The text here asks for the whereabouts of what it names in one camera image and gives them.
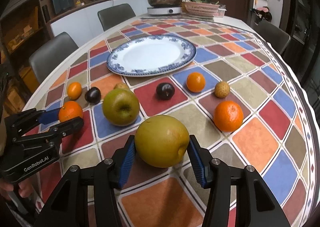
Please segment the person's left hand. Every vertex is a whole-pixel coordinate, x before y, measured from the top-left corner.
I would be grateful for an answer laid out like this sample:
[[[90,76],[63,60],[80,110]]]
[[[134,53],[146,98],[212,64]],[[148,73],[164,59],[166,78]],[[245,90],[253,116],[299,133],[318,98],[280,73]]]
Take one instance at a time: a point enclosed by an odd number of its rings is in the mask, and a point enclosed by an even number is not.
[[[33,192],[33,186],[31,184],[30,179],[25,179],[24,181],[20,182],[18,186],[18,192],[22,198],[29,197]],[[6,200],[11,200],[11,198],[8,195],[8,192],[11,192],[13,190],[14,186],[12,184],[7,183],[3,178],[0,179],[1,196],[3,196]]]

